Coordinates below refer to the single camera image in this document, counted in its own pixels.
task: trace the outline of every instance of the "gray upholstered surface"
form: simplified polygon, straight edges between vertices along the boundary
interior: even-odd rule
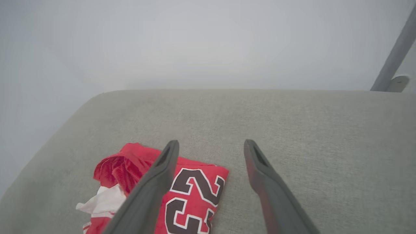
[[[265,233],[243,142],[254,139],[322,233],[416,232],[416,96],[281,90],[117,91],[84,104],[0,203],[1,233],[82,233],[95,165],[127,142],[230,169],[214,233]]]

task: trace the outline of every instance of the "sofa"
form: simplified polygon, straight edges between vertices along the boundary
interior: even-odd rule
[[[416,95],[371,91],[124,90],[82,105],[0,202],[1,233],[82,233],[95,166],[126,143],[230,170],[213,233],[266,233],[243,155],[257,142],[323,234],[416,233]]]

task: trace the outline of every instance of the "metal pole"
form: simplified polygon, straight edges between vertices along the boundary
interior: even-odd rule
[[[413,7],[412,12],[410,13],[409,18],[407,19],[406,24],[399,37],[396,40],[396,43],[393,46],[389,56],[384,63],[383,68],[381,69],[376,81],[374,82],[371,91],[387,91],[390,81],[396,73],[397,69],[400,67],[404,58],[406,57],[407,52],[413,45],[413,42],[416,38],[416,4]]]

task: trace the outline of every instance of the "red fabric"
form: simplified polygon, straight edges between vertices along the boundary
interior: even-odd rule
[[[137,184],[137,182],[148,171],[150,166],[160,155],[160,153],[160,150],[144,147],[139,143],[128,143],[120,150],[119,153],[103,159],[97,165],[94,171],[94,179],[100,181],[101,186],[105,186],[108,188],[111,188],[116,184],[120,184],[120,187],[128,196]],[[212,211],[213,213],[216,212],[217,205],[213,204],[207,199],[204,199],[202,193],[200,192],[200,187],[203,189],[203,184],[206,184],[206,182],[204,181],[208,180],[207,183],[209,184],[209,188],[211,191],[209,193],[217,194],[219,198],[219,196],[221,196],[221,194],[218,192],[220,186],[216,184],[216,182],[217,180],[221,181],[223,179],[225,183],[229,171],[224,167],[219,167],[214,164],[206,164],[179,157],[175,170],[175,178],[178,177],[178,173],[180,173],[182,170],[185,170],[184,173],[194,173],[194,171],[200,171],[204,177],[199,178],[205,178],[205,180],[201,179],[200,182],[196,182],[197,179],[194,179],[194,177],[189,177],[190,179],[188,179],[186,182],[187,185],[184,185],[187,187],[191,185],[191,188],[189,189],[190,192],[188,194],[187,192],[180,192],[175,190],[172,191],[171,189],[171,191],[169,191],[163,197],[155,233],[168,233],[168,225],[166,224],[168,221],[165,221],[165,219],[167,220],[166,208],[167,203],[170,204],[170,202],[174,200],[186,200],[185,213],[177,215],[177,219],[174,221],[176,223],[175,226],[173,226],[174,228],[176,228],[177,226],[182,226],[182,228],[191,228],[192,225],[189,225],[189,227],[186,227],[185,225],[187,223],[187,215],[189,214],[191,215],[191,218],[201,218],[202,225],[200,225],[200,230],[198,230],[198,232],[211,233],[211,230],[209,229],[209,222],[212,220],[213,215],[208,220],[206,220],[206,218],[208,217],[208,211]],[[101,233],[105,229],[105,226],[107,225],[108,221],[109,218],[91,218],[92,224],[90,228],[87,230],[87,234]]]

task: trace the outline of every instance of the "white fabric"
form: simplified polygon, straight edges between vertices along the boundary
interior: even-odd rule
[[[102,213],[115,213],[123,202],[126,200],[126,195],[118,184],[112,188],[101,186],[98,189],[97,195],[92,197],[85,204],[78,203],[76,209],[82,212],[97,216]]]

